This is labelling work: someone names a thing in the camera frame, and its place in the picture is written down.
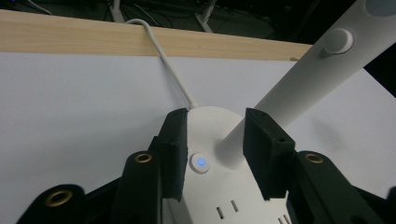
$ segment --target brass nut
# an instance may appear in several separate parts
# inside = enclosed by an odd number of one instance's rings
[[[146,162],[151,161],[151,159],[152,159],[152,156],[149,154],[140,154],[134,158],[134,161],[139,162],[139,163],[146,163]]]
[[[58,190],[51,193],[51,195],[46,199],[44,204],[47,207],[57,207],[64,203],[67,203],[73,196],[73,192],[68,189]]]
[[[320,164],[324,162],[324,160],[320,156],[312,153],[306,154],[305,159],[316,164]]]

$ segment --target white pole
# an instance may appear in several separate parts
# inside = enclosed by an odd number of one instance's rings
[[[395,42],[396,1],[358,0],[255,108],[285,128]],[[232,170],[245,159],[243,131],[244,120],[218,147]]]

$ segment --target power button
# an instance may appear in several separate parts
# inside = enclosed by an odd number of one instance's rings
[[[190,158],[190,167],[197,174],[204,174],[210,169],[209,158],[203,153],[195,153]]]

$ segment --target white backdrop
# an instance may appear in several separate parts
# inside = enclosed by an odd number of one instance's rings
[[[198,104],[241,116],[293,65],[172,62]],[[157,57],[0,53],[0,223],[16,222],[53,186],[89,192],[119,177],[166,114],[186,106]],[[386,197],[396,185],[395,116],[395,98],[361,70],[286,131],[297,150],[327,155],[353,185]]]

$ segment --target white cable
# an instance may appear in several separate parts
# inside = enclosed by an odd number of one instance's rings
[[[163,49],[161,48],[161,46],[158,43],[158,41],[155,39],[154,34],[152,33],[151,28],[149,27],[149,25],[145,21],[139,20],[139,19],[129,20],[129,21],[125,22],[125,23],[128,23],[128,24],[139,23],[139,24],[141,24],[141,25],[143,25],[145,27],[145,29],[146,29],[146,31],[148,33],[148,37],[151,39],[152,44],[154,45],[155,49],[160,54],[161,59],[163,60],[163,63],[169,69],[169,71],[171,72],[172,76],[175,78],[175,81],[177,82],[177,85],[180,87],[181,91],[183,92],[184,96],[186,97],[187,101],[189,102],[189,109],[194,109],[195,107],[197,107],[198,104],[194,101],[192,96],[187,91],[187,88],[183,84],[183,82],[181,81],[180,76],[177,73],[177,70],[175,69],[175,67],[171,64],[171,62],[169,62],[168,57],[166,56],[165,52],[163,52]]]
[[[140,6],[138,6],[137,4],[134,4],[134,6],[138,7],[138,8],[139,8],[140,10],[142,10],[146,15],[148,15],[148,17],[149,17],[152,21],[154,21],[155,24],[157,24],[158,26],[161,26],[158,22],[156,22],[156,21],[154,20],[154,18],[152,18],[152,17],[149,15],[149,13],[148,13],[145,9],[143,9],[143,8],[140,7]]]
[[[33,5],[34,7],[36,7],[37,9],[39,9],[39,10],[41,10],[41,11],[43,11],[43,12],[45,12],[45,13],[47,13],[47,14],[49,14],[49,15],[52,16],[52,13],[51,13],[50,11],[48,11],[48,10],[46,10],[45,8],[39,6],[38,4],[32,2],[32,0],[26,0],[26,1],[27,1],[28,3],[30,3],[30,4],[32,4],[32,5]]]

